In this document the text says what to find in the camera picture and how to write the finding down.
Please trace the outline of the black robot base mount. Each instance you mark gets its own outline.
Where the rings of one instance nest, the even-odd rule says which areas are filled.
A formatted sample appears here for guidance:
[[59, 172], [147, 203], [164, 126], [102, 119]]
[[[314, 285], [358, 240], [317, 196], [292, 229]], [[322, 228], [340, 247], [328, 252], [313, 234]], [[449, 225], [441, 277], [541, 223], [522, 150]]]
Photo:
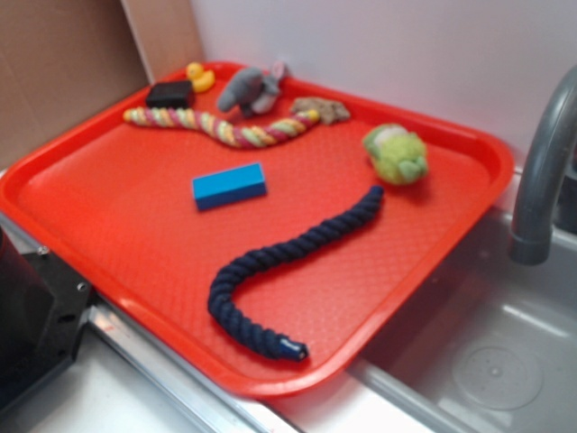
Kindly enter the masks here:
[[54, 253], [19, 253], [1, 233], [1, 413], [77, 358], [91, 283]]

